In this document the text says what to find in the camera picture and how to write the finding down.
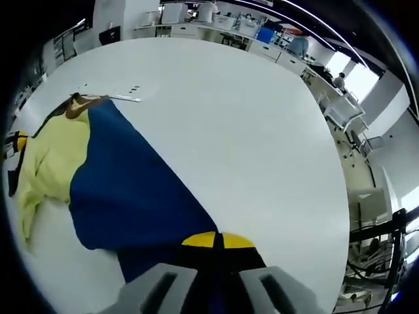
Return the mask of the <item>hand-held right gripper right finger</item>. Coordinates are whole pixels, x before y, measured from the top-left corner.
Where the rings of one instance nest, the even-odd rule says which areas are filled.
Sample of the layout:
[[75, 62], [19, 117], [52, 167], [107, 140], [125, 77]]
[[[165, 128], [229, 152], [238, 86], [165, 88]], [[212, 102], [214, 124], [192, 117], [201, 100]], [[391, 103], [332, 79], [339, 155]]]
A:
[[225, 313], [322, 313], [312, 290], [268, 266], [243, 236], [222, 233], [220, 288]]

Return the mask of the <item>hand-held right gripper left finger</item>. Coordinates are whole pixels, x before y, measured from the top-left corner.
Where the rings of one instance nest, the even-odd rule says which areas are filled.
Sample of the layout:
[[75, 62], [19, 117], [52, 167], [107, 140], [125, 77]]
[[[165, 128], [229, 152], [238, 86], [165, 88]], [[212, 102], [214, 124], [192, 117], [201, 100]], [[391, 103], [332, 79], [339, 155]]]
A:
[[213, 313], [218, 232], [192, 235], [161, 262], [120, 289], [105, 313]]

